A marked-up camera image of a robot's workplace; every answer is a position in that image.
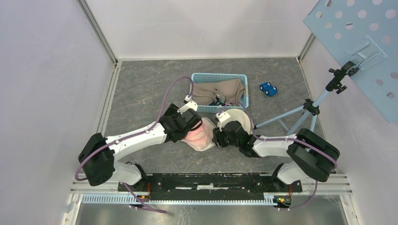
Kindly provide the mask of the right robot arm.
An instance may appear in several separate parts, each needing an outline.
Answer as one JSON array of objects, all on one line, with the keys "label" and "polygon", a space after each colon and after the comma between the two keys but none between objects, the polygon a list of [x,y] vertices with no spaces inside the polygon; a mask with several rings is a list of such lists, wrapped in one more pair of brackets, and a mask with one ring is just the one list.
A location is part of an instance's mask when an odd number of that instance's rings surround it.
[{"label": "right robot arm", "polygon": [[291,162],[274,170],[271,186],[276,191],[284,191],[293,182],[307,178],[326,182],[340,157],[335,146],[307,128],[288,136],[256,136],[251,122],[243,125],[233,120],[213,129],[213,142],[221,148],[233,146],[248,158],[290,158]]}]

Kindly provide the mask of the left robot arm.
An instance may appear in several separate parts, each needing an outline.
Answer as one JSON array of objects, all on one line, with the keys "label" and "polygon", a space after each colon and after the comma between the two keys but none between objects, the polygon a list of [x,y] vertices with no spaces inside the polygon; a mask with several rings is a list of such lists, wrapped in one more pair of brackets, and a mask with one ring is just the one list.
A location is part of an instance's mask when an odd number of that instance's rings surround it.
[{"label": "left robot arm", "polygon": [[182,107],[170,104],[158,122],[146,127],[116,136],[93,134],[78,156],[78,171],[83,171],[85,177],[80,178],[76,174],[75,179],[86,180],[92,187],[110,180],[126,183],[136,191],[144,190],[147,177],[143,170],[135,164],[128,165],[119,160],[149,146],[183,140],[201,123],[197,109],[194,101]]}]

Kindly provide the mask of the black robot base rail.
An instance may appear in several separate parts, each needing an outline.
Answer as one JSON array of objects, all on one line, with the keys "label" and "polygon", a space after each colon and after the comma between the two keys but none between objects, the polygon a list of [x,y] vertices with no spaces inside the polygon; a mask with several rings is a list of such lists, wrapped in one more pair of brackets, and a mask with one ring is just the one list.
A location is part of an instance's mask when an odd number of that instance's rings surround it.
[{"label": "black robot base rail", "polygon": [[301,193],[299,180],[283,184],[267,173],[153,173],[129,187],[149,200],[262,200],[264,193]]}]

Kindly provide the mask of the white mesh laundry bag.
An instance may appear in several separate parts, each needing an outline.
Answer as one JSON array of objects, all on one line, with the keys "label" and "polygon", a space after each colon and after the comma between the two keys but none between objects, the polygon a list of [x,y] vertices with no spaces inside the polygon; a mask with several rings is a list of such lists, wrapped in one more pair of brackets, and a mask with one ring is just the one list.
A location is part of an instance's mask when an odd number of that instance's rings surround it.
[{"label": "white mesh laundry bag", "polygon": [[213,142],[213,129],[216,128],[214,123],[207,117],[201,119],[202,123],[196,130],[189,131],[182,142],[188,144],[196,151],[206,151],[215,146]]}]

